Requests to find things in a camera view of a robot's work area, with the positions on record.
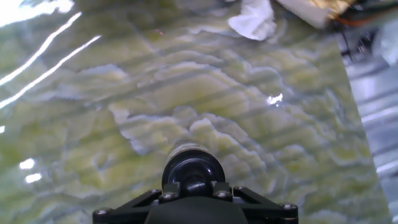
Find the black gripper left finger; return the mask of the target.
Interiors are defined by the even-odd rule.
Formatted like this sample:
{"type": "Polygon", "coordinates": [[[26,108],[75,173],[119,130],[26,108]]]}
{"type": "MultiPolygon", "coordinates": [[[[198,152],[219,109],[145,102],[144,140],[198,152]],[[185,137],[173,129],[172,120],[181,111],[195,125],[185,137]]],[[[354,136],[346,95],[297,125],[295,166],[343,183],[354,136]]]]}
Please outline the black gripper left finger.
{"type": "Polygon", "coordinates": [[[179,182],[165,184],[162,190],[148,190],[118,208],[103,207],[95,210],[92,221],[94,224],[141,224],[153,208],[180,199],[180,192],[179,182]]]}

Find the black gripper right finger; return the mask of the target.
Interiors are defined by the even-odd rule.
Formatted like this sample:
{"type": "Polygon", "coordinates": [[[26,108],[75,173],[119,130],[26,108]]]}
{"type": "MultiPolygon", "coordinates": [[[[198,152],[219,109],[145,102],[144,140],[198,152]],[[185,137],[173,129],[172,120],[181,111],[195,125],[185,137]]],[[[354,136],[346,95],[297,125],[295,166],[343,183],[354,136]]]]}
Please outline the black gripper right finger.
{"type": "Polygon", "coordinates": [[[275,203],[247,187],[231,187],[227,182],[212,182],[212,189],[213,198],[236,205],[248,223],[299,223],[296,204],[275,203]]]}

